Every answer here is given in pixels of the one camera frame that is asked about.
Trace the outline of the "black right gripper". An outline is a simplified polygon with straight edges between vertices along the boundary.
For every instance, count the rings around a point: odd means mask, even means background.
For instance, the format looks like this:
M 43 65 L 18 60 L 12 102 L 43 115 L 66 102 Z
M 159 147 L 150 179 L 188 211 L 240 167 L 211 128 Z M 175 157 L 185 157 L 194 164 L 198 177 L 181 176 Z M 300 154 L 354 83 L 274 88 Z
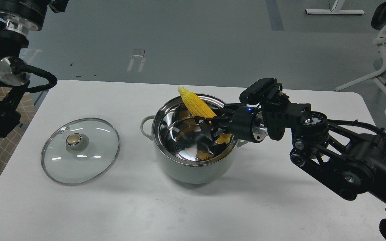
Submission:
M 240 109 L 244 105 L 224 105 L 211 108 L 212 115 L 195 116 L 202 133 L 212 141 L 228 141 L 229 134 L 252 143 L 262 142 L 266 136 L 263 115 L 257 109 Z

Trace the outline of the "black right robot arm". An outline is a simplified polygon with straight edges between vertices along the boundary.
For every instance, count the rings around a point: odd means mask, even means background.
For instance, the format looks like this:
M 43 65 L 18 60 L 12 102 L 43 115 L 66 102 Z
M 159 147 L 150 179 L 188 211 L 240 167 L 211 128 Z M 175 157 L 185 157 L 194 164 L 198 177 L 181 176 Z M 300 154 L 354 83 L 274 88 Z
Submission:
M 310 104 L 292 103 L 280 89 L 240 95 L 240 103 L 218 108 L 217 116 L 195 115 L 209 139 L 232 134 L 259 143 L 282 139 L 291 130 L 291 162 L 345 200 L 368 192 L 386 204 L 386 133 L 374 125 L 328 119 Z M 386 219 L 379 224 L 386 240 Z

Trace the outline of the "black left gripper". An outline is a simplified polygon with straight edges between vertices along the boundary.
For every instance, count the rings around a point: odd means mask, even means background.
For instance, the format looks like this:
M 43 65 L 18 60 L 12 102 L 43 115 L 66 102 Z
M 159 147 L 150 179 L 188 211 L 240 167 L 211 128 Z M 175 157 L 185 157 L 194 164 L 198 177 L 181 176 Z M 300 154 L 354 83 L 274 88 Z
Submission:
M 40 31 L 50 0 L 0 0 L 0 18 L 28 30 Z

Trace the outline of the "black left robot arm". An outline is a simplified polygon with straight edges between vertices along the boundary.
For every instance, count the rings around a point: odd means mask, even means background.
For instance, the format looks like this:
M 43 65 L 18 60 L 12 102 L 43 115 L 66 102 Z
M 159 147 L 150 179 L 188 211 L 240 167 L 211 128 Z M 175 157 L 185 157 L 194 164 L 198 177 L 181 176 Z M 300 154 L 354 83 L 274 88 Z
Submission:
M 20 58 L 29 45 L 31 31 L 43 28 L 47 9 L 66 10 L 67 0 L 0 0 L 0 139 L 20 124 L 16 110 L 25 93 L 54 87 L 58 79 L 52 73 L 31 66 Z

